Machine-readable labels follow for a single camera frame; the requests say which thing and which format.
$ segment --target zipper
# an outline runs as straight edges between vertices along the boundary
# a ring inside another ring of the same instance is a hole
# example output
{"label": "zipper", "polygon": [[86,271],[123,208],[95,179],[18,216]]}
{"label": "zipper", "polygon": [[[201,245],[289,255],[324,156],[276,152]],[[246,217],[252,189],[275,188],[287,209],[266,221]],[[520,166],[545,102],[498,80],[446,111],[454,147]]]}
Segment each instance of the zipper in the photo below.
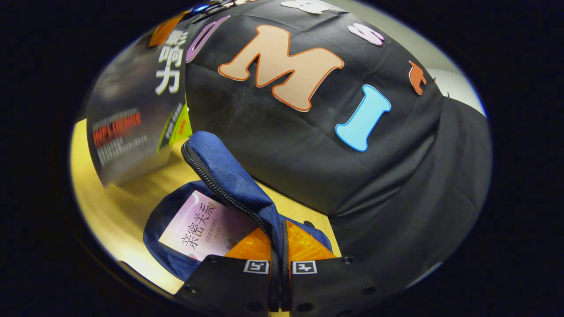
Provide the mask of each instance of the zipper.
{"label": "zipper", "polygon": [[247,215],[249,218],[255,221],[256,224],[258,224],[258,226],[262,229],[262,231],[265,232],[270,241],[272,241],[272,236],[268,232],[264,221],[262,221],[262,219],[260,219],[260,217],[255,212],[251,211],[243,204],[233,199],[227,192],[225,192],[217,185],[215,180],[206,173],[206,171],[200,166],[200,164],[198,164],[198,162],[196,162],[196,160],[200,160],[199,155],[188,146],[188,142],[182,145],[181,151],[186,163],[188,163],[188,165],[196,172],[196,174],[202,179],[206,186],[211,189],[211,191],[213,191],[216,197],[219,198],[219,202],[229,208],[233,208]]}

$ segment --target wooden table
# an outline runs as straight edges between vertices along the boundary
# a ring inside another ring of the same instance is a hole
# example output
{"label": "wooden table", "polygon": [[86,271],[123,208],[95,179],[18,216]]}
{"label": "wooden table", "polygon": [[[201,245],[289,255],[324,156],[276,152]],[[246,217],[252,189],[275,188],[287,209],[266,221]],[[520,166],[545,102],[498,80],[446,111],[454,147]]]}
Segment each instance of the wooden table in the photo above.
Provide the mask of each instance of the wooden table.
{"label": "wooden table", "polygon": [[[182,158],[180,147],[185,141],[180,140],[173,145],[166,166],[120,186],[113,183],[102,186],[88,150],[86,120],[75,125],[70,152],[75,195],[92,234],[114,260],[126,262],[170,294],[176,293],[184,282],[152,257],[143,244],[143,229],[151,212],[166,195],[200,179]],[[327,216],[260,183],[259,186],[274,201],[280,214],[302,223],[305,220],[313,223],[329,237],[335,256],[341,256]],[[289,313],[276,312],[272,316],[289,316]]]}

